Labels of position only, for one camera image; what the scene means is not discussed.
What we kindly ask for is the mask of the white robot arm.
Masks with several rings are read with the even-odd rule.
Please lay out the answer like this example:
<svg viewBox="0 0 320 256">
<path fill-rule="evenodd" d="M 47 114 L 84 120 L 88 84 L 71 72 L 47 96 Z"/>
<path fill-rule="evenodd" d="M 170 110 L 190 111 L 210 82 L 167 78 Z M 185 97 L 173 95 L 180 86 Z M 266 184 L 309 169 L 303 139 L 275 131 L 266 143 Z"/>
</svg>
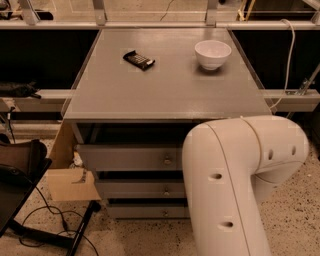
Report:
<svg viewBox="0 0 320 256">
<path fill-rule="evenodd" d="M 182 168 L 198 256 L 272 256 L 258 204 L 305 162 L 307 136 L 278 116 L 202 123 Z"/>
</svg>

